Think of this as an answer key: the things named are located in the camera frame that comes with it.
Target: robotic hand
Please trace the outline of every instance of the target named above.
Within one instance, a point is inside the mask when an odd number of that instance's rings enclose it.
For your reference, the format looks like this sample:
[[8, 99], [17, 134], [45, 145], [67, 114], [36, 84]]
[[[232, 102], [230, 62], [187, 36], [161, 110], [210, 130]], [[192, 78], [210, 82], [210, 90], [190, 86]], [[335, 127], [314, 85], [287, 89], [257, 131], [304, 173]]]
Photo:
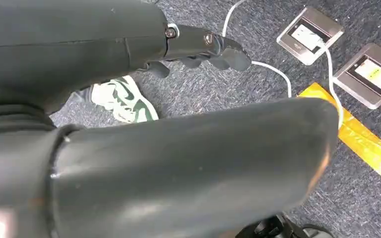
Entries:
[[0, 104], [54, 112], [94, 83], [134, 71], [166, 77], [162, 60], [240, 71], [251, 63], [239, 43], [169, 25], [156, 5], [138, 0], [0, 1]]

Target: yellow floor marking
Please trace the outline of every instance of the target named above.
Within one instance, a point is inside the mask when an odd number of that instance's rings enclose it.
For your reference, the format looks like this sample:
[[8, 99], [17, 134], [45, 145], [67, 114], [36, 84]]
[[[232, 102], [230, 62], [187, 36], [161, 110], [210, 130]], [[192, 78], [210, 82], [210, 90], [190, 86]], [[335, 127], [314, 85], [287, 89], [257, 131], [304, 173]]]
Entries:
[[[299, 96], [322, 98], [335, 105], [333, 97], [317, 83], [313, 83]], [[374, 135], [346, 109], [344, 109], [344, 121], [339, 130], [338, 137], [381, 175], [381, 139]]]

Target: floor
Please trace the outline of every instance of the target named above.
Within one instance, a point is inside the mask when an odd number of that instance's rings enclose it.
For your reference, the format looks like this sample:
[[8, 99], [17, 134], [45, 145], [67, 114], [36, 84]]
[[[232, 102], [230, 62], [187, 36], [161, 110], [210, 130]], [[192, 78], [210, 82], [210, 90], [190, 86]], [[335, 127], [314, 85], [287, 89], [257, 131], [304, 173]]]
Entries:
[[[171, 22], [221, 32], [235, 0], [159, 0], [157, 5]], [[334, 70], [341, 68], [366, 43], [381, 46], [381, 0], [248, 0], [236, 9], [228, 36], [242, 43], [254, 60], [284, 71], [298, 94], [313, 82], [327, 88], [326, 59], [304, 66], [275, 39], [304, 8], [312, 6], [345, 27], [331, 47]], [[187, 69], [168, 63], [166, 79], [134, 75], [143, 94], [161, 118], [178, 117], [267, 102], [287, 95], [285, 81], [275, 73], [253, 66], [244, 73], [218, 71], [207, 63]], [[339, 87], [343, 106], [381, 138], [381, 107], [371, 111]], [[118, 124], [109, 112], [92, 104], [69, 101], [52, 116], [56, 125], [80, 123], [89, 127]], [[381, 177], [339, 142], [331, 165], [305, 203], [287, 215], [299, 224], [327, 227], [338, 238], [381, 238]]]

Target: shoe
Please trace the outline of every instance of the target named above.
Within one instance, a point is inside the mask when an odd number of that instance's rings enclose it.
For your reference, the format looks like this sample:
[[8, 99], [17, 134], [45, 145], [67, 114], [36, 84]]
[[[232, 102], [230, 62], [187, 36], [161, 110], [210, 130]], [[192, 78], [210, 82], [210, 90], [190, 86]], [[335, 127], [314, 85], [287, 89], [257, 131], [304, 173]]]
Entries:
[[158, 119], [154, 107], [141, 94], [130, 76], [112, 79], [107, 83], [94, 84], [91, 101], [107, 110], [113, 110], [114, 118], [124, 123]]
[[334, 238], [334, 236], [325, 228], [306, 224], [302, 227], [303, 231], [309, 236], [309, 238]]

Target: white wire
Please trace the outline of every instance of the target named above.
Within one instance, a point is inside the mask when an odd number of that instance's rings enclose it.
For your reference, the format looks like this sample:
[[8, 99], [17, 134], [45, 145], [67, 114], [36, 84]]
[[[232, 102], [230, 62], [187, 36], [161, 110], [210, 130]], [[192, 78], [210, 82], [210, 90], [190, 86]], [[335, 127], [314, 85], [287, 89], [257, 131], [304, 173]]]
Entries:
[[342, 126], [342, 122], [344, 120], [344, 109], [342, 108], [341, 102], [339, 101], [339, 98], [338, 98], [338, 96], [336, 95], [336, 93], [334, 91], [334, 80], [333, 80], [334, 76], [333, 76], [333, 73], [332, 73], [332, 57], [331, 57], [331, 52], [329, 52], [329, 49], [328, 49], [328, 47], [325, 46], [325, 44], [321, 43], [321, 44], [319, 44], [319, 46], [322, 47], [322, 49], [325, 50], [326, 57], [328, 58], [329, 91], [331, 92], [331, 95], [333, 96], [333, 98], [336, 101], [336, 105], [337, 105], [337, 108], [338, 108], [338, 114], [339, 114], [338, 129], [340, 129], [341, 126]]
[[259, 66], [263, 66], [263, 67], [266, 67], [266, 68], [269, 68], [271, 69], [272, 71], [278, 73], [279, 75], [281, 75], [285, 81], [287, 82], [287, 88], [288, 88], [288, 97], [291, 98], [291, 82], [290, 82], [290, 79], [283, 73], [281, 72], [280, 70], [270, 66], [269, 64], [266, 64], [266, 63], [262, 63], [262, 62], [258, 62], [258, 61], [252, 61], [252, 64], [256, 64], [256, 65], [259, 65]]
[[[231, 14], [233, 13], [234, 9], [236, 9], [240, 4], [244, 3], [246, 0], [240, 0], [238, 1], [236, 4], [234, 4], [229, 12], [227, 13], [227, 16], [226, 16], [226, 20], [224, 21], [224, 27], [223, 27], [223, 33], [222, 33], [222, 36], [225, 37], [226, 36], [226, 33], [227, 33], [227, 26], [229, 24], [229, 21], [230, 21], [230, 17], [231, 17]], [[252, 64], [255, 64], [255, 65], [259, 65], [259, 66], [263, 66], [263, 67], [266, 67], [266, 68], [269, 68], [271, 69], [272, 71], [278, 73], [279, 75], [281, 75], [285, 81], [287, 82], [287, 88], [288, 88], [288, 97], [291, 98], [291, 82], [290, 82], [290, 79], [282, 72], [280, 71], [279, 69], [269, 65], [269, 64], [266, 64], [266, 63], [262, 63], [262, 62], [258, 62], [258, 61], [252, 61]]]
[[234, 9], [236, 9], [240, 4], [244, 3], [245, 1], [246, 1], [246, 0], [240, 0], [240, 1], [238, 1], [236, 4], [234, 4], [234, 5], [230, 8], [230, 10], [229, 10], [229, 12], [228, 12], [228, 14], [227, 14], [227, 16], [226, 16], [226, 20], [224, 21], [223, 34], [222, 34], [223, 37], [226, 36], [227, 25], [229, 24], [231, 14], [233, 13]]

